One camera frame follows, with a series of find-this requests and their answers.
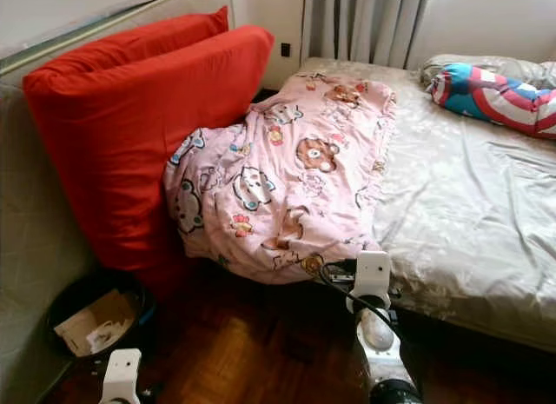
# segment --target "cartoon print blanket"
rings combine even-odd
[[[382,83],[298,74],[244,123],[196,130],[164,175],[186,254],[287,283],[378,249],[369,232],[394,109]]]

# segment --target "wire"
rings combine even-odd
[[[347,298],[349,298],[353,302],[358,302],[364,308],[368,308],[377,317],[379,317],[382,321],[384,321],[384,323],[390,328],[390,330],[392,330],[395,333],[395,335],[398,336],[398,338],[400,338],[400,343],[404,343],[406,345],[406,351],[407,351],[407,354],[410,356],[410,359],[412,361],[415,361],[414,352],[413,352],[409,342],[407,341],[407,339],[403,336],[403,334],[401,334],[400,330],[398,330],[398,328],[394,324],[392,324],[392,322],[387,317],[385,317],[377,307],[369,304],[367,301],[365,301],[365,300],[363,300],[359,297],[351,295],[348,291],[346,291],[343,288],[338,287],[336,284],[334,284],[332,281],[330,281],[330,278],[328,278],[328,275],[325,273],[325,271],[326,272],[328,271],[328,266],[329,266],[329,264],[325,263],[324,265],[322,265],[319,268],[319,276],[320,276],[322,282],[324,282],[330,288],[333,288],[334,290],[342,293],[343,295],[345,295]],[[417,392],[422,397],[423,393],[422,393],[421,379],[419,377],[416,377],[416,376],[414,376],[414,379],[415,379],[415,387],[417,388]]]

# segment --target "red pillow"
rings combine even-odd
[[[195,26],[223,16],[110,36],[23,80],[76,218],[105,266],[156,275],[184,263],[164,203],[165,163],[194,129],[227,126],[246,112],[274,41],[248,26],[186,46],[202,38]]]

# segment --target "trash bin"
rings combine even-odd
[[[114,290],[128,296],[133,301],[132,322],[125,331],[118,335],[116,341],[110,343],[106,348],[77,357],[56,333],[55,328]],[[51,304],[46,315],[47,340],[59,353],[73,359],[95,361],[108,359],[109,354],[116,348],[139,348],[145,355],[154,346],[155,311],[154,296],[131,273],[106,268],[99,269],[69,285]]]

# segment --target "grey bedsheet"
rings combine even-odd
[[[556,143],[451,113],[416,73],[311,58],[397,94],[375,240],[398,305],[556,351]]]

